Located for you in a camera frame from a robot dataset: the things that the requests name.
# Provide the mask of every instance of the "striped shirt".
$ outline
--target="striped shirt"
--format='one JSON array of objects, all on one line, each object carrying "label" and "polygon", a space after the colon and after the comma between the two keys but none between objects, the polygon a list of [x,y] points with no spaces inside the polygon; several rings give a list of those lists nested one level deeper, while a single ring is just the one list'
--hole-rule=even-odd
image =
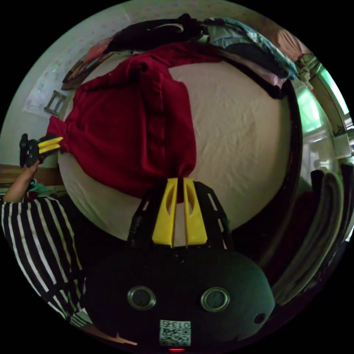
[{"label": "striped shirt", "polygon": [[34,291],[71,324],[92,323],[80,305],[85,277],[61,203],[50,197],[0,200],[0,211],[4,236]]}]

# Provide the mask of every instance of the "white wall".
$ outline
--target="white wall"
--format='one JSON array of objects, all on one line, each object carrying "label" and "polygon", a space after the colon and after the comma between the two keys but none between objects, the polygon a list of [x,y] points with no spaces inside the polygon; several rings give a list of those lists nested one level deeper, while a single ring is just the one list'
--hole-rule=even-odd
[{"label": "white wall", "polygon": [[[133,0],[113,6],[82,21],[60,37],[34,64],[19,86],[6,114],[0,135],[0,164],[19,164],[21,135],[27,133],[30,139],[39,139],[46,134],[48,119],[23,112],[22,108],[38,78],[63,51],[74,41],[85,37],[97,24],[108,22],[126,12],[131,23],[157,18],[175,18],[184,12],[200,20],[213,17],[237,19],[259,30],[265,17],[236,5],[221,0]],[[126,22],[117,31],[126,26]],[[43,167],[55,167],[57,156],[50,156]]]}]

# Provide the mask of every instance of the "red cloth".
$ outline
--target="red cloth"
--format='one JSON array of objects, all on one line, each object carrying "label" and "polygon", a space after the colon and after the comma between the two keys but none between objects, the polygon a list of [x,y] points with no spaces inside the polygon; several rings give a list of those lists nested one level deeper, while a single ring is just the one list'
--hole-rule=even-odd
[{"label": "red cloth", "polygon": [[89,176],[141,198],[161,179],[187,177],[195,167],[188,91],[168,68],[219,61],[187,42],[134,55],[81,85],[66,121],[51,117],[47,134],[62,136],[62,149]]}]

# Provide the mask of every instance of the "white bed sheet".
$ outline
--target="white bed sheet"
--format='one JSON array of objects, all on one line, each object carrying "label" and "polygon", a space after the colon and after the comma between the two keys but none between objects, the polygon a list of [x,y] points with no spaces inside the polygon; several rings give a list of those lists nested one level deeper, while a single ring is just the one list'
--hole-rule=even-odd
[{"label": "white bed sheet", "polygon": [[[114,54],[86,81],[124,59]],[[226,62],[183,65],[170,73],[190,95],[197,143],[190,177],[214,189],[231,229],[237,228],[270,202],[284,180],[291,130],[288,101],[272,99]],[[71,110],[72,102],[65,118]],[[77,208],[104,231],[126,240],[140,200],[95,181],[71,154],[59,156],[59,167]],[[183,204],[177,206],[174,245],[185,245]]]}]

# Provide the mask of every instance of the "window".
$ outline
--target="window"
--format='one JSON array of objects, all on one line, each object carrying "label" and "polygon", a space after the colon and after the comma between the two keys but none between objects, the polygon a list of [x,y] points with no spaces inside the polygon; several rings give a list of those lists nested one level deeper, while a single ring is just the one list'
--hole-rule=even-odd
[{"label": "window", "polygon": [[334,96],[336,97],[340,107],[343,110],[343,115],[346,115],[349,113],[349,109],[344,101],[344,98],[342,96],[342,94],[339,91],[338,86],[336,85],[336,83],[334,82],[334,80],[332,79],[332,77],[330,76],[329,72],[323,68],[319,75],[325,80],[325,82],[328,84],[328,86],[331,88],[331,90],[333,91]]}]

